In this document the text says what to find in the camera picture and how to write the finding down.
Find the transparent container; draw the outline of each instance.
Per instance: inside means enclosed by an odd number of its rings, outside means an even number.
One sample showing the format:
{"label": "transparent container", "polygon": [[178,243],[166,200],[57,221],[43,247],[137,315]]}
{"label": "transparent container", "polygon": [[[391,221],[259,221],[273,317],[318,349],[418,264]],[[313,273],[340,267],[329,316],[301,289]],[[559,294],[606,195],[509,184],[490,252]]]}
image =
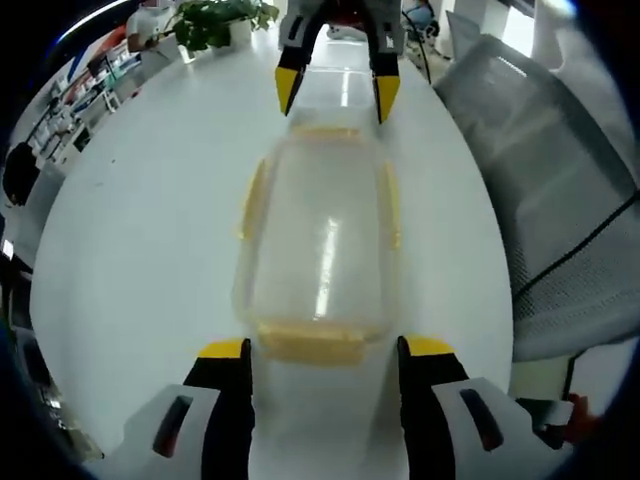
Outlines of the transparent container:
{"label": "transparent container", "polygon": [[268,356],[348,365],[395,320],[395,175],[375,140],[296,128],[254,175],[234,286]]}

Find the black bag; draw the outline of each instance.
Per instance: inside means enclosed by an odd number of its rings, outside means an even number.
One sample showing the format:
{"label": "black bag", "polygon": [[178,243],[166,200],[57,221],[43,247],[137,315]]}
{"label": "black bag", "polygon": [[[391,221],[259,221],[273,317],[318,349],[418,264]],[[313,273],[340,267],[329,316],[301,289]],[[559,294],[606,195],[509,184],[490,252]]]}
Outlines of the black bag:
{"label": "black bag", "polygon": [[27,203],[39,174],[31,147],[26,142],[19,143],[7,156],[2,176],[2,188],[13,204]]}

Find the green leaves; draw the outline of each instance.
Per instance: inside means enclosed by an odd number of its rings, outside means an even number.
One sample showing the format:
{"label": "green leaves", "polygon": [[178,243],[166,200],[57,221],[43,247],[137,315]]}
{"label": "green leaves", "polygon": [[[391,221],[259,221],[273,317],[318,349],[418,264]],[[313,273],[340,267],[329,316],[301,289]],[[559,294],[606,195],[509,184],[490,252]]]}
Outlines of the green leaves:
{"label": "green leaves", "polygon": [[280,11],[273,5],[252,0],[194,0],[178,7],[179,20],[173,26],[176,40],[191,51],[231,44],[229,23],[251,20],[253,30],[269,28]]}

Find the clear plastic lid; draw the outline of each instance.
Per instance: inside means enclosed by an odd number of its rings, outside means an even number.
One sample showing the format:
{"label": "clear plastic lid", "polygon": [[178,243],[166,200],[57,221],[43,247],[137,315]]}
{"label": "clear plastic lid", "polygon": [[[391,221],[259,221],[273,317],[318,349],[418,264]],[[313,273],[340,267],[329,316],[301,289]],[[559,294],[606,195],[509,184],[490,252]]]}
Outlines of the clear plastic lid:
{"label": "clear plastic lid", "polygon": [[297,129],[263,160],[242,222],[239,316],[267,354],[359,362],[395,319],[395,177],[357,130]]}

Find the mesh office chair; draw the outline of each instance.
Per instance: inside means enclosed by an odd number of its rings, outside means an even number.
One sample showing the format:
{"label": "mesh office chair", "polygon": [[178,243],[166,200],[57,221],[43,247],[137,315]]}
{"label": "mesh office chair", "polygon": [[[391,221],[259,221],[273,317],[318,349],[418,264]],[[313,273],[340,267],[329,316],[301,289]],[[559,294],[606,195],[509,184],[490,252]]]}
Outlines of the mesh office chair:
{"label": "mesh office chair", "polygon": [[[640,202],[630,166],[554,75],[483,38],[435,86],[474,154],[506,249],[514,359],[571,354],[640,325]],[[625,202],[629,208],[532,283]]]}

